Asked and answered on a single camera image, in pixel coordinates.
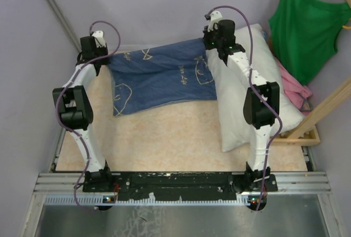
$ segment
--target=wooden clothes stand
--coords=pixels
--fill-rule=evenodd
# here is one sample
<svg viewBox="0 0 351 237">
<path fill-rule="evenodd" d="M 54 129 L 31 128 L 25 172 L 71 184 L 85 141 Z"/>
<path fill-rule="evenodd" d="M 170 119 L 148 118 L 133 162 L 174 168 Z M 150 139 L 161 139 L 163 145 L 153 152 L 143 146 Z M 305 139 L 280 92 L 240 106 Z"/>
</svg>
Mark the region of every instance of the wooden clothes stand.
<svg viewBox="0 0 351 237">
<path fill-rule="evenodd" d="M 351 0 L 346 0 L 351 7 Z M 322 101 L 305 119 L 286 135 L 274 140 L 275 144 L 316 145 L 320 139 L 315 125 L 351 95 L 351 77 Z"/>
</svg>

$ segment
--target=floor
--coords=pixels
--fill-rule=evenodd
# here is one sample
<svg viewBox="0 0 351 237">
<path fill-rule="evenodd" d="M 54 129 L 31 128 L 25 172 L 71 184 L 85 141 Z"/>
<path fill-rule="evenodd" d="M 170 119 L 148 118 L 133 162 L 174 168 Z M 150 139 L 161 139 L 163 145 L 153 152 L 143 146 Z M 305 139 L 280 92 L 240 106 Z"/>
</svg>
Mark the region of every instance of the floor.
<svg viewBox="0 0 351 237">
<path fill-rule="evenodd" d="M 45 206 L 36 237 L 311 237 L 329 236 L 315 195 L 270 196 L 265 209 L 245 206 L 117 206 L 86 212 Z"/>
<path fill-rule="evenodd" d="M 108 69 L 88 89 L 94 110 L 93 129 L 113 171 L 244 171 L 249 145 L 221 152 L 217 101 L 190 101 L 112 115 Z M 272 146 L 273 171 L 306 171 L 300 146 Z M 81 171 L 84 162 L 73 138 L 63 141 L 57 171 Z"/>
</svg>

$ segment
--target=gray wall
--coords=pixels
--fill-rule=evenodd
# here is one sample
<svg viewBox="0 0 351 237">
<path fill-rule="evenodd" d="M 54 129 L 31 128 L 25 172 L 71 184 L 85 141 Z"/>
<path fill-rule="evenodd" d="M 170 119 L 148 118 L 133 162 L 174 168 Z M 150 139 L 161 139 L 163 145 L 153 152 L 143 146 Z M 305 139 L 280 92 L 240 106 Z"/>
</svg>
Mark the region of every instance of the gray wall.
<svg viewBox="0 0 351 237">
<path fill-rule="evenodd" d="M 51 91 L 76 52 L 45 0 L 0 0 L 0 236 L 18 236 L 58 125 Z"/>
<path fill-rule="evenodd" d="M 323 67 L 310 83 L 312 102 L 317 105 L 351 76 L 351 31 L 342 30 L 337 40 L 338 53 Z M 327 172 L 333 194 L 343 214 L 349 233 L 351 224 L 347 219 L 351 210 L 351 99 L 348 99 L 317 125 L 321 144 L 313 147 L 317 168 Z"/>
<path fill-rule="evenodd" d="M 115 24 L 122 44 L 166 44 L 202 37 L 206 25 L 203 17 L 211 8 L 229 4 L 241 9 L 251 23 L 267 27 L 267 19 L 278 0 L 57 0 L 75 32 L 86 33 L 87 23 L 98 19 Z M 223 11 L 234 18 L 238 27 L 244 20 L 232 10 Z M 115 35 L 107 35 L 109 45 L 116 44 Z"/>
</svg>

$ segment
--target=gray floor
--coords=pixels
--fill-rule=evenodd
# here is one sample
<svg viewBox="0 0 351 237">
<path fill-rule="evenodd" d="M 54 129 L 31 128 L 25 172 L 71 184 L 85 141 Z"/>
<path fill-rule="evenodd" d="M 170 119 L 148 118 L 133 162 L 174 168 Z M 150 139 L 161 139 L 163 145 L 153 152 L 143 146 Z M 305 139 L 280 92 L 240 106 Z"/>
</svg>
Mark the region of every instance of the gray floor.
<svg viewBox="0 0 351 237">
<path fill-rule="evenodd" d="M 113 207 L 87 212 L 44 207 L 36 237 L 323 237 L 329 236 L 318 199 L 269 196 L 262 212 L 247 207 Z"/>
</svg>

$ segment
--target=white pillow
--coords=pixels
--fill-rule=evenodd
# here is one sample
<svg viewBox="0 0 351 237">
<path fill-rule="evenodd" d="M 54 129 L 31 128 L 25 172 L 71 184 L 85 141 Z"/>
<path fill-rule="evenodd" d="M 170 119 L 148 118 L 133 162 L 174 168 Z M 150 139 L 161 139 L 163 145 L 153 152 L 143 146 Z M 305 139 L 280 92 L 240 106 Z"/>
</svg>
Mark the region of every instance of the white pillow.
<svg viewBox="0 0 351 237">
<path fill-rule="evenodd" d="M 280 87 L 279 116 L 283 122 L 282 132 L 294 129 L 303 120 L 303 114 L 285 97 L 279 68 L 263 37 L 259 24 L 251 26 L 253 36 L 252 65 L 267 81 L 277 82 Z M 250 36 L 247 27 L 235 31 L 236 42 L 241 44 L 247 57 L 250 55 Z M 222 151 L 227 152 L 250 141 L 250 127 L 243 115 L 246 91 L 234 72 L 218 58 L 216 49 L 206 52 L 208 67 L 216 84 Z M 271 136 L 279 128 L 277 119 Z"/>
</svg>

